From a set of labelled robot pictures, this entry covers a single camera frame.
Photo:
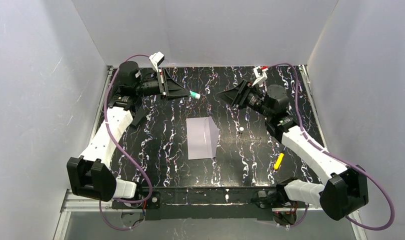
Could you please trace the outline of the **green white glue stick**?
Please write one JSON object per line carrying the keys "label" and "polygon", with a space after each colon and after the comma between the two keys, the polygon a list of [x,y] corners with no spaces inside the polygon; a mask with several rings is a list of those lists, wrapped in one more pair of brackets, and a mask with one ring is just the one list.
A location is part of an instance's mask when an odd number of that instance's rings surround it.
{"label": "green white glue stick", "polygon": [[190,91],[189,96],[191,98],[194,98],[194,99],[197,99],[197,100],[199,100],[201,98],[201,95],[199,93],[194,92],[194,91]]}

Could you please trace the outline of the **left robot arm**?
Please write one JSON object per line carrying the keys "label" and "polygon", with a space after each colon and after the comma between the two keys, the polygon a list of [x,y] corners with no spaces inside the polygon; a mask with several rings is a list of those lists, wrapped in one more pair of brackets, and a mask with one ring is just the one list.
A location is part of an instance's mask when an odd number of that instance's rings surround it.
{"label": "left robot arm", "polygon": [[141,107],[142,99],[149,96],[164,100],[200,99],[201,96],[179,85],[156,64],[147,75],[142,75],[137,62],[125,61],[112,81],[118,85],[107,93],[104,122],[85,150],[68,160],[66,168],[70,188],[76,196],[103,202],[133,201],[138,184],[114,177],[111,159],[115,150],[120,149],[119,140],[127,128],[136,127],[147,116],[148,111]]}

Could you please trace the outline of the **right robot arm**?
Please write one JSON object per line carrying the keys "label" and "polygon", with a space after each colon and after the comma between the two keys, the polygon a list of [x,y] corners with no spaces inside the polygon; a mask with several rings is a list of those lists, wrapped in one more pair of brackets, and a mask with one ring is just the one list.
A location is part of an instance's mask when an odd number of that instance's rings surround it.
{"label": "right robot arm", "polygon": [[367,177],[326,155],[319,144],[300,129],[288,111],[290,99],[283,86],[272,84],[262,93],[257,86],[243,80],[217,96],[231,107],[250,108],[263,115],[268,133],[297,154],[320,178],[320,184],[288,178],[276,184],[275,193],[267,196],[269,201],[305,202],[322,208],[336,221],[368,204]]}

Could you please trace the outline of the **black rectangular pad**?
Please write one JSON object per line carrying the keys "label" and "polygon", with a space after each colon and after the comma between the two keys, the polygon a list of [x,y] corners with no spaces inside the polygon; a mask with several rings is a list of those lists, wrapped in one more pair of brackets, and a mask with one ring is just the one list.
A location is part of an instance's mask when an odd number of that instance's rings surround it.
{"label": "black rectangular pad", "polygon": [[137,110],[137,112],[134,114],[131,125],[134,128],[137,128],[139,126],[139,124],[146,118],[148,113],[149,113],[149,111],[146,108],[140,107]]}

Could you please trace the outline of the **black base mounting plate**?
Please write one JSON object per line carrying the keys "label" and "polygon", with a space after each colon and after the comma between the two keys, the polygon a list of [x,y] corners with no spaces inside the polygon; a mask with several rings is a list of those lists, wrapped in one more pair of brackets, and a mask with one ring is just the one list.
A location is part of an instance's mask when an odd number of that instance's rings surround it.
{"label": "black base mounting plate", "polygon": [[170,219],[255,219],[291,225],[305,211],[303,202],[285,202],[275,187],[155,187],[146,204],[115,201],[115,210],[144,210],[147,221]]}

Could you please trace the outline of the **yellow handled screwdriver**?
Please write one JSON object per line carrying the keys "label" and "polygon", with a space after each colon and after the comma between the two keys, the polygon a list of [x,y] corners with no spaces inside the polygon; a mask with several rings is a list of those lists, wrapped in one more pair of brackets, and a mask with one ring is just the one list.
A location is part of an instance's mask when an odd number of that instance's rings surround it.
{"label": "yellow handled screwdriver", "polygon": [[276,159],[276,162],[273,165],[273,170],[277,171],[280,169],[282,161],[285,157],[285,152],[286,152],[286,146],[283,147],[283,149],[279,152],[278,158]]}

